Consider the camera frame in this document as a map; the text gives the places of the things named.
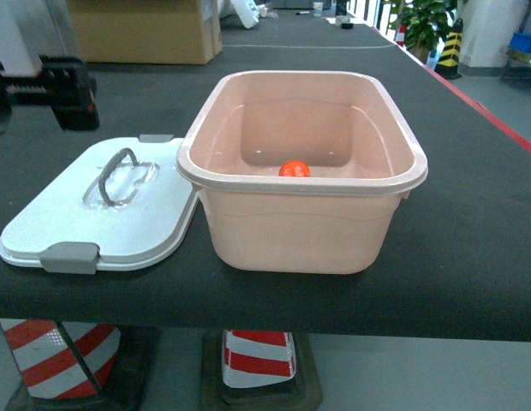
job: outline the gray latch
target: gray latch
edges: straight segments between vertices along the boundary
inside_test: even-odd
[[[39,255],[48,272],[95,274],[100,248],[91,242],[58,242]]]
[[[173,134],[140,134],[140,143],[168,143],[174,139]]]

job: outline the lid handle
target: lid handle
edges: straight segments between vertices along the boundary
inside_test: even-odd
[[[58,242],[44,250],[39,261],[48,272],[95,274],[99,251],[93,242]]]
[[[104,199],[104,203],[108,206],[114,206],[116,202],[110,198],[108,192],[105,190],[105,182],[108,180],[108,178],[110,178],[111,173],[115,171],[117,166],[127,156],[130,156],[130,159],[132,160],[132,165],[136,167],[138,165],[138,160],[136,160],[134,152],[128,147],[125,147],[122,150],[119,150],[119,152],[115,156],[113,156],[110,161],[108,161],[108,164],[105,165],[104,169],[102,170],[102,173],[100,174],[100,177],[98,178],[98,189],[100,190],[100,194],[102,194],[102,199]]]

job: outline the cardboard box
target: cardboard box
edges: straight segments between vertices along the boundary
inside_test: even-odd
[[[68,0],[88,62],[206,64],[222,50],[216,0]]]

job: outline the black table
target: black table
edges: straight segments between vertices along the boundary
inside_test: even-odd
[[[0,318],[531,342],[531,153],[373,29],[279,14],[250,31],[224,21],[224,50],[203,67],[92,66],[98,132],[15,109],[0,136],[0,234],[92,144],[185,135],[227,74],[345,70],[384,84],[429,160],[376,262],[349,276],[238,271],[214,253],[199,206],[178,250],[145,270],[62,275],[0,259]]]

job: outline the potted plant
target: potted plant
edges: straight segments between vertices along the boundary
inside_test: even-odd
[[[456,0],[394,0],[392,3],[398,13],[393,26],[406,27],[404,44],[426,63],[429,52],[450,33],[449,17],[454,20]]]

